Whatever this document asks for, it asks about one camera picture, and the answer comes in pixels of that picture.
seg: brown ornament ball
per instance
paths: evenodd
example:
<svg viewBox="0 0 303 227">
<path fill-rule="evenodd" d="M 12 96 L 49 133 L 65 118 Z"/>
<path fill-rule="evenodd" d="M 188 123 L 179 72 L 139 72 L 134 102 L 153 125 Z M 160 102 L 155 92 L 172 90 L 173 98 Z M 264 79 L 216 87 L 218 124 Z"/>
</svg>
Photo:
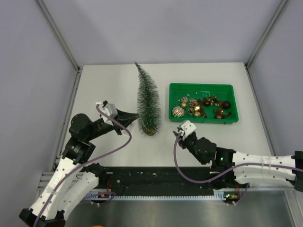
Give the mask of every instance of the brown ornament ball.
<svg viewBox="0 0 303 227">
<path fill-rule="evenodd" d="M 214 118 L 215 118 L 215 119 L 223 119 L 223 115 L 217 113 L 217 114 L 214 116 Z"/>
<path fill-rule="evenodd" d="M 210 106 L 210 104 L 211 104 L 210 101 L 208 101 L 208 100 L 204 101 L 204 105 L 205 105 L 205 106 Z"/>
<path fill-rule="evenodd" d="M 198 117 L 200 117 L 200 116 L 201 116 L 200 112 L 196 111 L 196 112 L 194 113 L 194 117 L 198 118 Z"/>
<path fill-rule="evenodd" d="M 228 101 L 223 102 L 222 104 L 223 109 L 229 109 L 231 107 L 231 103 Z"/>
<path fill-rule="evenodd" d="M 181 106 L 183 109 L 185 109 L 185 108 L 187 107 L 187 103 L 182 102 L 180 106 Z"/>
</svg>

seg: plastic tray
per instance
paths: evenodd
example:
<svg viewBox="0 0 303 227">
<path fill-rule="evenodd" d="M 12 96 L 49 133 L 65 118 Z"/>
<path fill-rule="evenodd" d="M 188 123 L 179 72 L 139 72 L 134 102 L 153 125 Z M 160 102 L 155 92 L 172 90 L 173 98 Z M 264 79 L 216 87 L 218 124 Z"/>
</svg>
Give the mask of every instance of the plastic tray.
<svg viewBox="0 0 303 227">
<path fill-rule="evenodd" d="M 185 115 L 183 117 L 173 117 L 172 109 L 176 106 L 180 106 L 178 101 L 182 97 L 187 96 L 188 100 L 191 98 L 194 99 L 203 99 L 204 97 L 217 96 L 217 100 L 229 101 L 231 107 L 225 112 L 231 111 L 231 115 L 225 119 L 215 119 L 214 118 L 214 109 L 219 109 L 219 107 L 210 105 L 203 106 L 205 109 L 207 118 L 199 117 L 195 118 L 192 115 L 187 113 L 189 109 L 189 102 L 187 103 L 187 108 L 185 109 Z M 200 122 L 200 123 L 222 123 L 222 124 L 232 124 L 239 120 L 238 111 L 236 106 L 236 100 L 233 92 L 232 85 L 226 84 L 181 84 L 181 83 L 171 83 L 169 85 L 169 119 L 172 122 L 183 122 L 185 120 L 190 120 L 191 122 Z"/>
</svg>

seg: metal frame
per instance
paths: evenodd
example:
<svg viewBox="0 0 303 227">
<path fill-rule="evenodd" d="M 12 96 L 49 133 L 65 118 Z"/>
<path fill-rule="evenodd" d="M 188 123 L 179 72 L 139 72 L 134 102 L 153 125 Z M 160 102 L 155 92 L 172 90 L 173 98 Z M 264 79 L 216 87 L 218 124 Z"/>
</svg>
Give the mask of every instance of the metal frame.
<svg viewBox="0 0 303 227">
<path fill-rule="evenodd" d="M 66 44 L 64 38 L 62 37 L 57 25 L 55 24 L 52 16 L 50 15 L 46 5 L 44 4 L 43 0 L 34 0 L 39 9 L 41 10 L 45 20 L 47 21 L 48 25 L 50 26 L 55 38 L 58 41 L 58 44 L 61 46 L 63 52 L 65 53 L 65 55 L 67 56 L 67 58 L 69 59 L 69 61 L 71 62 L 72 66 L 74 67 L 74 69 L 77 71 L 77 75 L 75 77 L 75 81 L 74 81 L 74 85 L 72 87 L 71 90 L 71 95 L 70 95 L 70 99 L 68 102 L 68 105 L 66 107 L 66 111 L 65 111 L 65 116 L 64 116 L 64 121 L 63 121 L 63 126 L 62 126 L 62 130 L 60 132 L 60 137 L 58 139 L 58 143 L 57 143 L 57 148 L 56 148 L 56 153 L 55 153 L 55 159 L 53 160 L 53 165 L 52 168 L 54 168 L 56 160 L 58 157 L 60 157 L 61 154 L 61 150 L 63 147 L 63 142 L 64 142 L 64 138 L 67 132 L 67 127 L 68 127 L 68 121 L 71 117 L 71 110 L 73 107 L 73 103 L 76 97 L 76 93 L 77 93 L 77 88 L 80 82 L 80 77 L 81 77 L 81 69 L 79 67 L 79 65 L 77 64 L 77 62 L 75 61 L 70 49 L 68 48 L 68 45 Z M 275 153 L 275 144 L 273 142 L 273 139 L 271 137 L 271 133 L 270 133 L 270 129 L 268 126 L 268 122 L 266 120 L 266 116 L 264 114 L 263 108 L 262 108 L 262 103 L 261 100 L 259 98 L 258 92 L 255 88 L 255 82 L 254 82 L 254 78 L 252 77 L 252 75 L 250 74 L 250 66 L 252 65 L 252 63 L 254 62 L 255 58 L 257 57 L 258 53 L 260 52 L 260 50 L 262 49 L 262 47 L 264 46 L 266 40 L 268 39 L 269 35 L 271 34 L 271 31 L 273 30 L 275 24 L 277 23 L 277 21 L 279 20 L 279 18 L 281 17 L 282 13 L 284 12 L 284 10 L 286 9 L 287 5 L 289 3 L 289 0 L 281 0 L 276 12 L 274 13 L 272 19 L 270 20 L 268 26 L 266 27 L 263 35 L 261 36 L 258 44 L 256 45 L 254 51 L 252 52 L 251 56 L 249 57 L 248 61 L 245 63 L 245 67 L 246 67 L 246 71 L 247 71 L 247 75 L 250 81 L 250 85 L 252 88 L 252 92 L 253 95 L 255 97 L 256 100 L 256 104 L 257 104 L 257 108 L 260 114 L 260 118 L 265 130 L 265 134 L 269 143 L 269 147 L 270 150 L 272 152 L 273 155 L 276 155 Z M 51 177 L 52 173 L 51 172 L 46 172 L 42 174 L 41 180 L 40 180 L 40 184 L 38 187 L 38 194 L 40 193 L 41 190 L 43 190 L 44 185 L 46 184 L 46 182 L 48 182 L 49 178 Z M 285 191 L 285 199 L 288 203 L 289 209 L 290 209 L 290 213 L 293 217 L 294 223 L 296 225 L 296 227 L 303 227 L 303 195 L 300 195 L 298 192 L 294 191 L 294 190 L 287 190 L 284 187 L 274 187 L 274 188 L 251 188 L 250 191 L 266 191 L 266 190 L 282 190 Z"/>
<path fill-rule="evenodd" d="M 41 13 L 43 14 L 46 22 L 48 23 L 51 31 L 53 32 L 55 38 L 58 41 L 58 44 L 61 46 L 63 52 L 65 53 L 66 57 L 68 60 L 71 62 L 72 66 L 74 67 L 75 70 L 79 71 L 80 67 L 77 64 L 76 60 L 74 59 L 70 49 L 68 48 L 65 40 L 63 39 L 63 36 L 61 35 L 57 25 L 55 24 L 51 14 L 49 13 L 45 3 L 43 0 L 34 0 L 37 3 L 37 6 L 39 7 Z"/>
<path fill-rule="evenodd" d="M 64 138 L 65 138 L 67 130 L 68 130 L 67 128 L 68 128 L 69 121 L 70 121 L 70 118 L 71 118 L 71 111 L 72 111 L 72 108 L 73 108 L 73 105 L 74 105 L 74 102 L 75 102 L 75 98 L 76 98 L 76 94 L 77 94 L 77 91 L 78 91 L 78 86 L 79 86 L 79 83 L 80 83 L 81 74 L 82 74 L 82 70 L 79 70 L 76 73 L 75 80 L 74 80 L 74 83 L 73 83 L 73 86 L 72 86 L 72 89 L 71 89 L 71 92 L 70 92 L 70 98 L 69 98 L 68 104 L 66 106 L 66 110 L 64 111 L 64 113 L 65 113 L 64 114 L 64 120 L 62 122 L 62 129 L 60 131 L 60 136 L 58 138 L 57 146 L 56 146 L 56 149 L 55 149 L 55 157 L 53 158 L 52 165 L 51 165 L 51 168 L 50 168 L 51 171 L 54 170 L 55 164 L 58 164 L 58 162 L 59 162 L 58 160 L 60 159 L 60 155 L 62 153 Z"/>
<path fill-rule="evenodd" d="M 274 26 L 276 25 L 277 21 L 279 20 L 279 18 L 281 17 L 282 13 L 286 9 L 288 3 L 289 3 L 289 0 L 282 0 L 280 2 L 280 5 L 278 6 L 278 8 L 277 8 L 276 12 L 274 13 L 273 17 L 271 18 L 268 26 L 266 27 L 263 35 L 261 36 L 261 38 L 259 40 L 257 46 L 255 47 L 254 51 L 252 52 L 250 58 L 248 59 L 248 61 L 246 63 L 247 68 L 249 68 L 251 66 L 251 64 L 255 60 L 257 54 L 262 49 L 265 41 L 269 37 L 269 35 L 270 35 L 271 31 L 273 30 Z"/>
</svg>

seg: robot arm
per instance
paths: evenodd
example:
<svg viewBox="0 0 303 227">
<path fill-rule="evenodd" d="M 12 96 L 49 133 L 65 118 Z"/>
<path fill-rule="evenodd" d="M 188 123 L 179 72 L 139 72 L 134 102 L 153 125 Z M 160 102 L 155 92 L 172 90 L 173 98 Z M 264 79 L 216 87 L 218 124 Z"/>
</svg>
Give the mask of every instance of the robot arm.
<svg viewBox="0 0 303 227">
<path fill-rule="evenodd" d="M 237 165 L 228 174 L 213 181 L 216 188 L 236 187 L 237 184 L 279 184 L 294 187 L 303 191 L 302 173 L 292 170 L 303 169 L 303 152 L 296 151 L 294 156 L 255 156 L 244 154 L 232 149 L 217 147 L 215 143 L 202 137 L 197 138 L 196 126 L 190 121 L 185 121 L 178 127 L 177 136 L 181 133 L 178 144 L 189 152 L 202 164 L 211 163 L 210 173 L 212 176 Z M 285 169 L 278 166 L 286 166 L 292 169 Z"/>
<path fill-rule="evenodd" d="M 86 172 L 77 183 L 70 188 L 61 200 L 58 211 L 63 214 L 64 220 L 67 220 L 74 208 L 81 200 L 98 185 L 106 179 L 105 168 L 99 164 L 91 164 L 86 167 Z"/>
<path fill-rule="evenodd" d="M 113 104 L 109 104 L 107 101 L 103 103 L 102 110 L 125 127 L 129 126 L 139 117 L 135 113 L 129 114 L 119 111 Z M 68 190 L 73 178 L 80 172 L 81 167 L 88 161 L 95 149 L 95 146 L 89 141 L 112 130 L 115 130 L 118 135 L 122 135 L 121 129 L 107 118 L 101 117 L 92 122 L 83 113 L 72 118 L 69 129 L 71 138 L 65 146 L 54 175 L 37 201 L 30 208 L 23 209 L 19 215 L 28 226 L 34 226 L 36 218 L 51 196 L 52 198 L 47 204 L 46 209 L 42 212 L 36 227 L 63 227 L 65 225 L 65 220 L 72 209 L 91 189 L 98 185 L 104 174 L 106 174 L 103 167 L 92 164 L 86 167 L 86 171 L 88 172 L 84 174 L 82 180 L 74 185 L 71 190 Z M 66 180 L 55 190 L 57 184 L 67 175 Z"/>
</svg>

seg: cable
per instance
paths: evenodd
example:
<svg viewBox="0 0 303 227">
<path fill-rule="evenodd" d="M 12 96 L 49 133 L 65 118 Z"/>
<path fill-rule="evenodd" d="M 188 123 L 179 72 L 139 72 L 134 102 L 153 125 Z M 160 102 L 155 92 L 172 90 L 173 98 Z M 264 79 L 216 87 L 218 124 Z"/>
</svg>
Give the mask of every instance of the cable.
<svg viewBox="0 0 303 227">
<path fill-rule="evenodd" d="M 118 147 L 118 148 L 116 148 L 116 149 L 114 149 L 114 150 L 112 150 L 112 151 L 110 151 L 110 152 L 108 152 L 108 153 L 106 153 L 106 154 L 100 155 L 99 157 L 96 157 L 96 158 L 94 158 L 94 159 L 92 159 L 92 160 L 90 160 L 90 161 L 88 161 L 88 162 L 86 162 L 86 163 L 83 163 L 82 165 L 80 165 L 80 166 L 74 168 L 74 169 L 73 169 L 72 171 L 70 171 L 67 175 L 65 175 L 65 176 L 62 178 L 61 181 L 58 182 L 58 184 L 57 184 L 57 185 L 55 186 L 55 188 L 53 189 L 54 192 L 56 192 L 56 190 L 60 187 L 60 185 L 66 180 L 66 178 L 68 178 L 70 175 L 72 175 L 72 174 L 73 174 L 74 172 L 76 172 L 78 169 L 81 169 L 81 168 L 83 168 L 84 166 L 86 166 L 87 164 L 90 164 L 90 163 L 92 163 L 92 162 L 95 162 L 95 161 L 97 161 L 98 159 L 101 159 L 101 158 L 103 158 L 103 157 L 106 157 L 106 156 L 108 156 L 108 155 L 111 155 L 111 154 L 115 153 L 115 152 L 118 151 L 118 150 L 121 150 L 122 148 L 126 147 L 126 146 L 130 143 L 130 141 L 132 140 L 132 135 L 131 135 L 130 131 L 129 131 L 126 127 L 124 127 L 122 124 L 120 124 L 118 121 L 116 121 L 115 119 L 113 119 L 113 118 L 111 118 L 110 116 L 108 116 L 108 115 L 106 115 L 105 113 L 103 113 L 103 112 L 99 109 L 99 106 L 100 106 L 100 104 L 97 104 L 96 109 L 97 109 L 97 111 L 98 111 L 102 116 L 108 118 L 108 119 L 111 120 L 115 125 L 119 126 L 121 129 L 123 129 L 123 130 L 125 130 L 125 131 L 127 132 L 127 134 L 129 135 L 128 141 L 127 141 L 125 144 L 123 144 L 122 146 L 120 146 L 120 147 Z M 35 219 L 35 222 L 34 222 L 33 227 L 36 227 L 36 225 L 37 225 L 37 223 L 38 223 L 38 220 L 40 219 L 41 215 L 42 215 L 43 212 L 45 211 L 46 206 L 48 205 L 48 203 L 50 202 L 50 200 L 52 199 L 52 197 L 53 197 L 53 194 L 51 194 L 51 195 L 48 197 L 48 199 L 46 200 L 44 206 L 42 207 L 42 209 L 40 210 L 39 214 L 37 215 L 37 218 Z"/>
<path fill-rule="evenodd" d="M 115 192 L 101 192 L 101 193 L 98 193 L 98 194 L 93 194 L 93 195 L 86 196 L 83 199 L 86 200 L 86 199 L 90 199 L 92 197 L 96 197 L 96 196 L 100 196 L 100 195 L 111 195 L 111 194 L 114 195 L 114 196 L 111 197 L 110 199 L 106 200 L 105 202 L 101 203 L 101 205 L 105 205 L 105 204 L 108 204 L 113 198 L 116 197 Z"/>
<path fill-rule="evenodd" d="M 209 183 L 209 182 L 214 181 L 214 180 L 220 178 L 221 176 L 227 174 L 228 172 L 232 171 L 233 169 L 241 167 L 241 166 L 266 166 L 266 167 L 270 167 L 271 166 L 271 167 L 274 167 L 274 168 L 290 169 L 290 170 L 295 170 L 295 171 L 298 171 L 298 172 L 303 172 L 303 169 L 299 169 L 299 168 L 295 168 L 295 167 L 290 167 L 290 166 L 273 165 L 273 164 L 269 165 L 269 164 L 263 164 L 263 163 L 251 163 L 251 162 L 247 162 L 247 163 L 242 163 L 242 164 L 238 164 L 238 165 L 235 165 L 233 167 L 230 167 L 230 168 L 226 169 L 225 171 L 223 171 L 222 173 L 220 173 L 217 176 L 214 176 L 214 177 L 212 177 L 210 179 L 202 180 L 202 181 L 193 180 L 193 179 L 185 176 L 184 173 L 182 173 L 182 171 L 180 170 L 180 168 L 178 166 L 178 163 L 177 163 L 177 143 L 178 143 L 180 137 L 181 137 L 181 133 L 179 133 L 179 135 L 176 137 L 175 144 L 174 144 L 174 161 L 175 161 L 175 166 L 177 168 L 178 173 L 183 178 L 185 178 L 186 180 L 188 180 L 188 181 L 190 181 L 192 183 Z"/>
<path fill-rule="evenodd" d="M 239 189 L 240 189 L 240 186 L 237 184 L 237 186 L 236 186 L 236 194 L 240 193 Z"/>
<path fill-rule="evenodd" d="M 243 199 L 243 197 L 246 195 L 246 192 L 247 192 L 247 190 L 248 190 L 249 187 L 250 187 L 250 184 L 247 183 L 247 184 L 246 184 L 245 191 L 243 192 L 242 196 L 238 199 L 238 201 L 236 201 L 236 202 L 234 203 L 235 206 L 238 205 L 238 203 L 239 203 L 239 202 Z"/>
</svg>

